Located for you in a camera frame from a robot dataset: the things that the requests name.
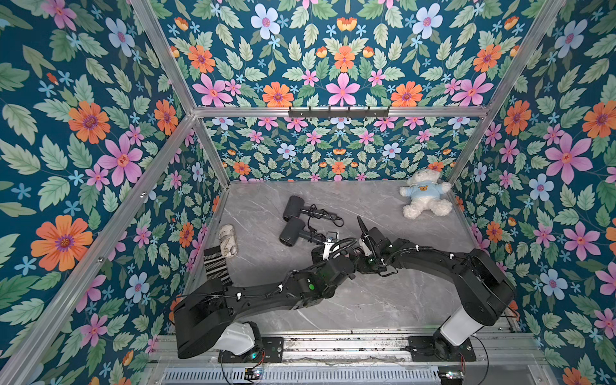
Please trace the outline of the dark grey hair dryer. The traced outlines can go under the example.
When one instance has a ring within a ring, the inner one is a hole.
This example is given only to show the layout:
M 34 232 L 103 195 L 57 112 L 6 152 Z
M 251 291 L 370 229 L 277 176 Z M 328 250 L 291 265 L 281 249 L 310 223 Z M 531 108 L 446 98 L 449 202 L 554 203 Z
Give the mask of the dark grey hair dryer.
M 278 238 L 279 242 L 281 242 L 282 245 L 292 247 L 300 238 L 316 245 L 322 245 L 326 239 L 326 235 L 319 233 L 315 229 L 308 229 L 306 222 L 302 219 L 291 217 L 286 222 Z
M 299 196 L 291 196 L 287 201 L 287 205 L 283 211 L 283 220 L 288 221 L 291 217 L 301 217 L 302 215 L 308 218 L 325 219 L 331 221 L 336 227 L 342 227 L 344 220 L 338 214 L 329 212 L 324 209 L 319 209 L 316 205 L 305 205 L 305 200 Z

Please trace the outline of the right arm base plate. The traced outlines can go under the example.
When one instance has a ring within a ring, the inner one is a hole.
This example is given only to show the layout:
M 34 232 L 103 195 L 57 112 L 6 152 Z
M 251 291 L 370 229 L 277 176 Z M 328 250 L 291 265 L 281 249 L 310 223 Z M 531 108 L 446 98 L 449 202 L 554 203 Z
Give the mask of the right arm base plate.
M 414 362 L 476 362 L 476 353 L 469 338 L 460 346 L 453 346 L 441 337 L 410 336 L 405 350 Z

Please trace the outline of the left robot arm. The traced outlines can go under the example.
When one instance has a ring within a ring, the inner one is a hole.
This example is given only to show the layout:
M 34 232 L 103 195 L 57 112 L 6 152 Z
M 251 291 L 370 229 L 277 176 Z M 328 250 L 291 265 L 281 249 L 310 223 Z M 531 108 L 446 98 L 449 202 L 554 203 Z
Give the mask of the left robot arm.
M 181 298 L 173 310 L 179 359 L 191 359 L 214 348 L 227 327 L 245 317 L 271 311 L 296 311 L 333 298 L 346 280 L 354 279 L 360 247 L 349 248 L 279 282 L 236 287 L 221 279 L 209 281 Z

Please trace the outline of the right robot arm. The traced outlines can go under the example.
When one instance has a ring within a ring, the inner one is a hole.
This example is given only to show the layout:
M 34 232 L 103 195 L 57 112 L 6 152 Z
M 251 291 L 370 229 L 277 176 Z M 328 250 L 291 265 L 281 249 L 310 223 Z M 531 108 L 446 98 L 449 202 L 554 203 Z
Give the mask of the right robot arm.
M 461 347 L 483 327 L 492 327 L 516 296 L 513 284 L 484 250 L 454 253 L 402 238 L 392 242 L 377 228 L 368 229 L 361 217 L 357 220 L 363 250 L 351 259 L 358 272 L 385 278 L 405 269 L 418 270 L 456 288 L 460 308 L 432 337 L 433 349 L 440 355 Z

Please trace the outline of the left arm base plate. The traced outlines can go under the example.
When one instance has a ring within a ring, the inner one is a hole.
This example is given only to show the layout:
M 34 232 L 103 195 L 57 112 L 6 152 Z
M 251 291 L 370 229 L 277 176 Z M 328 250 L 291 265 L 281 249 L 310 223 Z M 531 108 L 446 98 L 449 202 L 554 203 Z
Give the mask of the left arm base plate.
M 280 364 L 284 352 L 285 339 L 282 337 L 263 337 L 261 342 L 243 355 L 234 355 L 221 351 L 218 356 L 220 364 Z

